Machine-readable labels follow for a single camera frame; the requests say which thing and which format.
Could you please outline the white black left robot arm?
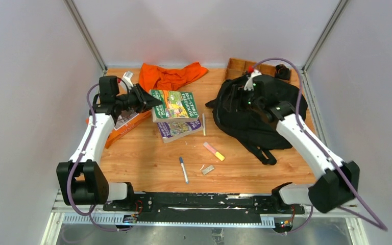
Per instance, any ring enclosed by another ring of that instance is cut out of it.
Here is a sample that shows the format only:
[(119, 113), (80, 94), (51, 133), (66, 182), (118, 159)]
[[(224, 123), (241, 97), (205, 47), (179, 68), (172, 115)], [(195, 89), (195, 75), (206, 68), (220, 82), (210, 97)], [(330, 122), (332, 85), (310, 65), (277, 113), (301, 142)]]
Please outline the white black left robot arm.
[(106, 141), (124, 111), (147, 112), (161, 105), (161, 101), (139, 84), (125, 83), (127, 92), (121, 94), (117, 76), (103, 76), (93, 86), (99, 92), (98, 103), (88, 100), (89, 118), (85, 134), (74, 154), (56, 168), (57, 178), (65, 204), (99, 205), (110, 201), (124, 211), (132, 210), (136, 197), (129, 182), (108, 182), (100, 168)]

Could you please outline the black student backpack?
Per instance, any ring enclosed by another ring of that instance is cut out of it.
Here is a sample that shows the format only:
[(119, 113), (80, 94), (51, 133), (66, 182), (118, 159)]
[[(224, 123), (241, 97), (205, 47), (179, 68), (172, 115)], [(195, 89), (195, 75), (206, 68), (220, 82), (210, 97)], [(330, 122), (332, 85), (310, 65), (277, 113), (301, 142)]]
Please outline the black student backpack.
[(260, 75), (254, 78), (254, 83), (263, 83), (266, 89), (267, 109), (261, 112), (250, 110), (227, 112), (222, 108), (225, 92), (232, 85), (245, 85), (247, 76), (225, 80), (215, 99), (205, 106), (212, 109), (213, 119), (219, 129), (238, 140), (262, 164), (275, 165), (276, 158), (272, 150), (292, 148), (292, 144), (276, 131), (279, 115), (287, 116), (298, 111), (305, 120), (308, 103), (299, 89), (275, 77)]

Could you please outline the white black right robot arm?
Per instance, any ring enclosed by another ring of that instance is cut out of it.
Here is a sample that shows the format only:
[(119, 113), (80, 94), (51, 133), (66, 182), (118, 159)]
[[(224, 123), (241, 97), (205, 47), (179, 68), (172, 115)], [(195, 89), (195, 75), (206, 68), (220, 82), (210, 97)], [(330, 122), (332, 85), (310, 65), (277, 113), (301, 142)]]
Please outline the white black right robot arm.
[(293, 204), (322, 213), (355, 199), (360, 169), (330, 151), (306, 126), (307, 103), (296, 86), (268, 75), (222, 83), (213, 108), (216, 125), (263, 164), (275, 165), (272, 150), (294, 148), (310, 166), (313, 184), (284, 183), (272, 190), (271, 206), (284, 213)]

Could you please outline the green treehouse paperback book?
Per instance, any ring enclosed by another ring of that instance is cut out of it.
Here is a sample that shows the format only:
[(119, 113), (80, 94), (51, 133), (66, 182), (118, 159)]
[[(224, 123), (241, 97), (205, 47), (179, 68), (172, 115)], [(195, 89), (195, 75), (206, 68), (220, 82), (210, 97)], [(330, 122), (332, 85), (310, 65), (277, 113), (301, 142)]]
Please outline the green treehouse paperback book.
[(192, 92), (152, 89), (149, 93), (162, 102), (152, 108), (154, 123), (192, 122), (199, 119)]

